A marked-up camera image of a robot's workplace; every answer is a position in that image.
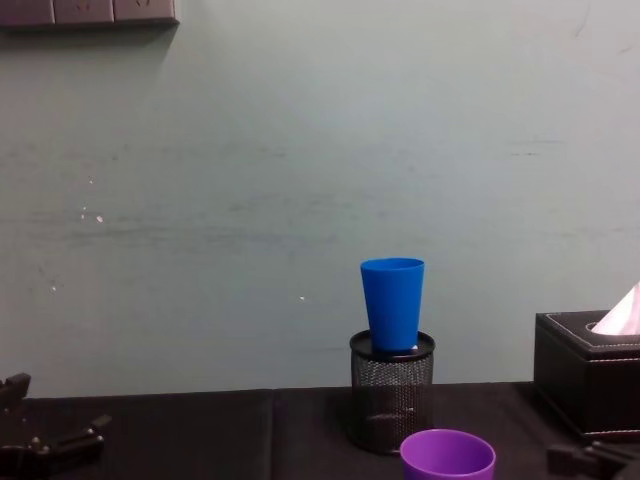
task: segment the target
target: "leather tissue box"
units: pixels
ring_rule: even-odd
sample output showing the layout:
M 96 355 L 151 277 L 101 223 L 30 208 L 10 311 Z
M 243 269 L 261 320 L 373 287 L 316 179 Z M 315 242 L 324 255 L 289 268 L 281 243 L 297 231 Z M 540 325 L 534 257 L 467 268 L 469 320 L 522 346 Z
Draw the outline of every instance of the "leather tissue box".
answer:
M 537 314 L 533 381 L 584 437 L 640 440 L 640 335 L 593 333 L 606 314 Z

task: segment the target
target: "table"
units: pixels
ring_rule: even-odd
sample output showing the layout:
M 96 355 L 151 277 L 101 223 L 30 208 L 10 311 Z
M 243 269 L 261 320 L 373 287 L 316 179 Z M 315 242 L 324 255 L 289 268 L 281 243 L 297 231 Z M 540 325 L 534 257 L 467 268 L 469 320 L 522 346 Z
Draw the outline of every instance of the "table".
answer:
M 496 480 L 548 478 L 546 447 L 577 443 L 529 383 L 433 388 L 436 426 L 489 441 Z M 348 402 L 345 388 L 42 399 L 24 417 L 28 434 L 56 434 L 113 416 L 102 462 L 60 480 L 400 480 L 397 457 L 346 438 Z

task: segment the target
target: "table surface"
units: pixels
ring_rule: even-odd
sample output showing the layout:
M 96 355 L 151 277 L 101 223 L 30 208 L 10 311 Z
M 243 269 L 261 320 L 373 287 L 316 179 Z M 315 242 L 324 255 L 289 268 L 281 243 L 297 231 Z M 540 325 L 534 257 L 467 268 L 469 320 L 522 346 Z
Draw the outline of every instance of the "table surface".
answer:
M 496 480 L 540 480 L 551 444 L 577 443 L 528 383 L 436 385 L 437 427 L 479 435 L 496 449 Z M 349 389 L 256 390 L 29 400 L 26 437 L 113 417 L 98 465 L 60 475 L 90 479 L 400 480 L 399 458 L 353 446 L 344 433 Z

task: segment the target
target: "plastic cup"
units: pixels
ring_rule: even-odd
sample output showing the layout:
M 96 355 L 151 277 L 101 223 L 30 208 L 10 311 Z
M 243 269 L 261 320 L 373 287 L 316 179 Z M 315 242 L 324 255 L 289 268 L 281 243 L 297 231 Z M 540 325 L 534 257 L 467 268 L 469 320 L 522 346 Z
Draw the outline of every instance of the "plastic cup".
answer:
M 404 480 L 492 480 L 496 452 L 470 433 L 425 430 L 400 445 Z
M 424 269 L 424 262 L 415 258 L 367 260 L 360 265 L 374 349 L 415 347 Z

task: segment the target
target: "black mesh pencil holder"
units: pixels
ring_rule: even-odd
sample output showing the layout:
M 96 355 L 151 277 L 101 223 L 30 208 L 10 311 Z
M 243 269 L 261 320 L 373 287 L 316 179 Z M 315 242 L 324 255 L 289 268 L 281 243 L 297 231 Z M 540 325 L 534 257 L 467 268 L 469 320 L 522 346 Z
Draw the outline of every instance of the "black mesh pencil holder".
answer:
M 418 348 L 380 352 L 369 331 L 351 338 L 353 442 L 374 453 L 397 453 L 412 433 L 433 428 L 431 384 L 435 342 L 418 334 Z

